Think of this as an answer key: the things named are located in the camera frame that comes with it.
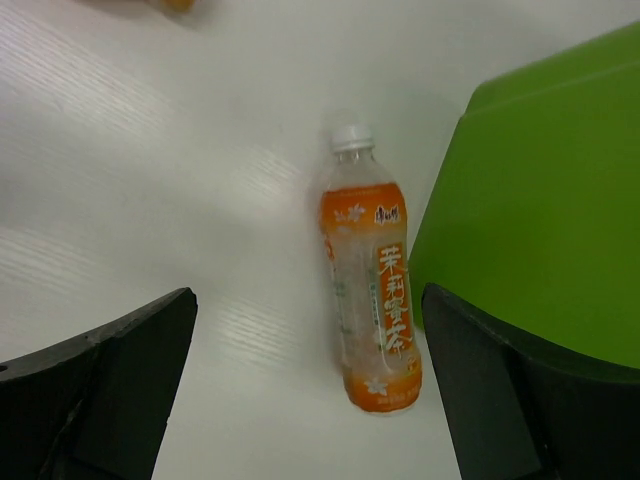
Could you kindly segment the long orange drink bottle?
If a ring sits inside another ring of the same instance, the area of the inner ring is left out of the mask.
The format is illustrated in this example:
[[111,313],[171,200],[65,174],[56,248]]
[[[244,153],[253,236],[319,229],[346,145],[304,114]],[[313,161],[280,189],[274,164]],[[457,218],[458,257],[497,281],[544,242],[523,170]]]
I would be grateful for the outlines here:
[[391,414],[411,407],[422,387],[405,198],[375,159],[367,125],[336,127],[330,148],[318,222],[337,305],[343,384],[359,409]]

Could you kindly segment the short orange juice bottle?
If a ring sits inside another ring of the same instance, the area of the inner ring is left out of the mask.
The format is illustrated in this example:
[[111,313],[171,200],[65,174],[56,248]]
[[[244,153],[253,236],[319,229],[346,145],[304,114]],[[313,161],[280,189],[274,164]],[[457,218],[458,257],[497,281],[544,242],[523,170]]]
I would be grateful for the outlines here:
[[196,4],[195,0],[149,0],[149,3],[164,9],[165,11],[184,14],[189,12]]

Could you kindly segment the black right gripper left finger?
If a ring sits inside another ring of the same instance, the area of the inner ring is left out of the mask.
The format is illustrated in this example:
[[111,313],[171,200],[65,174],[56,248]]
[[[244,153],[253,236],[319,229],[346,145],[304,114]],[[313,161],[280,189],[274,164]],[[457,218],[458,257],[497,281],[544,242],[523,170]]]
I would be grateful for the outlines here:
[[196,316],[181,288],[2,362],[2,478],[151,478]]

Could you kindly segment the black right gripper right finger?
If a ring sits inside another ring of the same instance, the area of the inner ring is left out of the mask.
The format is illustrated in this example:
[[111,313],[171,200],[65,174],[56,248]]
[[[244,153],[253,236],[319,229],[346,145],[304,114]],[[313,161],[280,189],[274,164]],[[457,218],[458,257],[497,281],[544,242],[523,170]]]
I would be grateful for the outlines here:
[[638,478],[638,369],[559,346],[436,284],[421,308],[462,478]]

